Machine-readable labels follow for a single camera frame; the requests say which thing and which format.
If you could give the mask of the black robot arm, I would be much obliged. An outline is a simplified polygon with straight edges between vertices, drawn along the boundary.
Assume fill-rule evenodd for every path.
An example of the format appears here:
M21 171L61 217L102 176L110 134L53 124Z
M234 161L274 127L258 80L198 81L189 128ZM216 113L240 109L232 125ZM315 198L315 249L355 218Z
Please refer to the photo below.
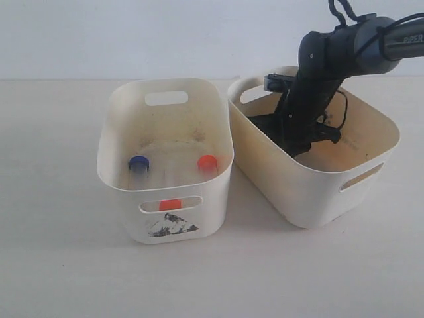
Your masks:
M423 13L394 20L368 13L358 16L348 1L345 12L329 1L339 23L331 32L311 31L301 40L295 75L264 76L264 91L279 93L272 113L249 120L291 157L309 152L315 142L336 144L342 125L326 125L326 109L344 80L386 74L401 60L423 56Z

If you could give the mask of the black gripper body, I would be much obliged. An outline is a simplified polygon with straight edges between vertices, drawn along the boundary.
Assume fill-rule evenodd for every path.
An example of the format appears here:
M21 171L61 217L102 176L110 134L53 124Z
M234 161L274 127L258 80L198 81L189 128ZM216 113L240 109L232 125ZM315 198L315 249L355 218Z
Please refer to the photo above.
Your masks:
M309 78L298 72L276 114L280 117L281 148L292 158L309 152L314 142L341 139L339 128L318 122L342 84L341 79Z

